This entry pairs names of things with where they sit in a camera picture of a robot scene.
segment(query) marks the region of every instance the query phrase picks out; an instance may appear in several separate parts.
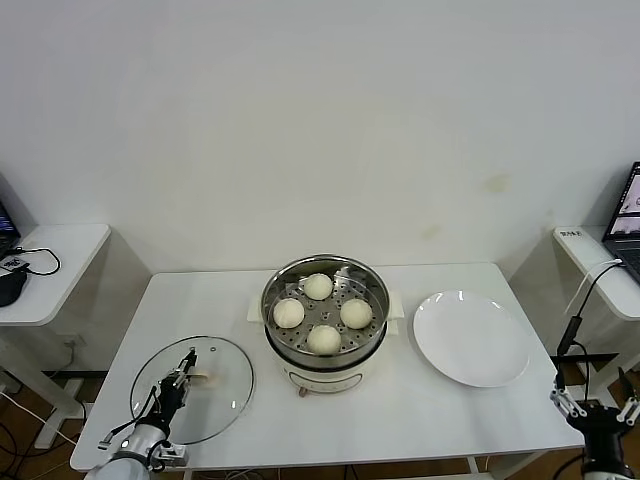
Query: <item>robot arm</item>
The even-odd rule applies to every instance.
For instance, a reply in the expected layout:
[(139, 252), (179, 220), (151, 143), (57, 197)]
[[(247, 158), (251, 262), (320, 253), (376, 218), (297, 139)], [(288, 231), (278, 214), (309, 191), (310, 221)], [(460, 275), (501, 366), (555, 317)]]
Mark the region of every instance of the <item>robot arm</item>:
[[(165, 464), (185, 466), (187, 452), (184, 445), (176, 445), (167, 439), (171, 433), (169, 425), (176, 412), (184, 407), (189, 393), (189, 371), (195, 366), (197, 355), (194, 349), (182, 359), (178, 367), (171, 370), (149, 393), (141, 417), (114, 428), (98, 448), (106, 450), (111, 439), (129, 425), (135, 423), (131, 435), (125, 438), (109, 461), (96, 467), (85, 477), (90, 480), (147, 480), (149, 470), (162, 471)], [(150, 399), (153, 404), (144, 415)]]
[(627, 402), (622, 410), (603, 405), (582, 408), (567, 391), (558, 371), (550, 398), (567, 423), (584, 435), (585, 461), (582, 474), (586, 480), (628, 480), (634, 478), (624, 463), (622, 437), (640, 416), (640, 403), (631, 382), (619, 370)]

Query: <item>wall stain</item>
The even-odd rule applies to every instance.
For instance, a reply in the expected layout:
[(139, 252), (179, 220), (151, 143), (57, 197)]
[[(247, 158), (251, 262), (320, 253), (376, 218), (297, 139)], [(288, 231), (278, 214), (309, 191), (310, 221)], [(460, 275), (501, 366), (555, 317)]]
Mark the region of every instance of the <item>wall stain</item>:
[(489, 177), (482, 183), (482, 188), (489, 193), (504, 193), (511, 187), (511, 175), (499, 173)]
[(421, 237), (425, 242), (428, 242), (430, 240), (433, 240), (438, 234), (440, 234), (441, 231), (442, 225), (430, 225), (422, 231)]

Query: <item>laptop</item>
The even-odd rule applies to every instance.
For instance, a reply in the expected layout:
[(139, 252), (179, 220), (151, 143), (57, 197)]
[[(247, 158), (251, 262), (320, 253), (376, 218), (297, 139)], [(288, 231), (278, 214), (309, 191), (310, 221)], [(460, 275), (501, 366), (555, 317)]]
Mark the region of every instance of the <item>laptop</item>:
[(602, 243), (640, 283), (640, 162), (631, 168)]
[(20, 241), (20, 232), (9, 216), (4, 205), (0, 203), (0, 260), (5, 252)]

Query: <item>glass lid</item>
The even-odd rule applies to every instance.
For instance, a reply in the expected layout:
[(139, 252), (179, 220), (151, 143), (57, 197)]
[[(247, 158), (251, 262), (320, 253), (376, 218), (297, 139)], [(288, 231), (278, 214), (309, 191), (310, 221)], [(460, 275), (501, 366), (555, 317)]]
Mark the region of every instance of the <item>glass lid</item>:
[(253, 367), (236, 344), (220, 337), (195, 336), (179, 340), (156, 353), (142, 367), (131, 387), (131, 414), (138, 416), (151, 388), (195, 349), (185, 406), (171, 422), (170, 440), (190, 445), (207, 440), (231, 425), (253, 391)]

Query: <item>laptop screen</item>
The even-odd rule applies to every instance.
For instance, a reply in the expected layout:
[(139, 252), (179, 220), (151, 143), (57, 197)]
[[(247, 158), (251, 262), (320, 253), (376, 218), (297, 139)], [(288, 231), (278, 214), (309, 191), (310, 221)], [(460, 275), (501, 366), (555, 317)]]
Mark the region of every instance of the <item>laptop screen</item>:
[(633, 164), (605, 239), (640, 237), (640, 162)]

